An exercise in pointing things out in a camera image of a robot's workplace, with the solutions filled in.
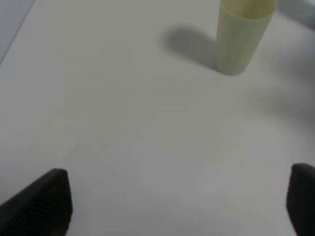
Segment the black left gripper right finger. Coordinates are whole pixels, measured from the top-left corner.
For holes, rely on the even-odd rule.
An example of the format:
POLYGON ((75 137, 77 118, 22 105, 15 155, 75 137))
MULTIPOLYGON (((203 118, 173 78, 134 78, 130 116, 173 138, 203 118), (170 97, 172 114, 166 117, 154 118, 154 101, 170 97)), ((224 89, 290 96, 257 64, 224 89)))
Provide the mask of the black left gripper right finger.
POLYGON ((298 236, 315 235, 315 168, 306 163, 292 165, 286 210, 298 236))

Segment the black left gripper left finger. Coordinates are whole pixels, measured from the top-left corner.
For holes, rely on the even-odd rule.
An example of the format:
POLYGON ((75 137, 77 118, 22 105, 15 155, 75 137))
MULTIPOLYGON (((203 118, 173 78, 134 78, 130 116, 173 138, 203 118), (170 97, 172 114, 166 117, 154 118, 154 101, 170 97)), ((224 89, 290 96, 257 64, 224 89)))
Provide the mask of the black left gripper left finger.
POLYGON ((64 236, 72 214, 68 172, 51 169, 0 206, 0 234, 64 236))

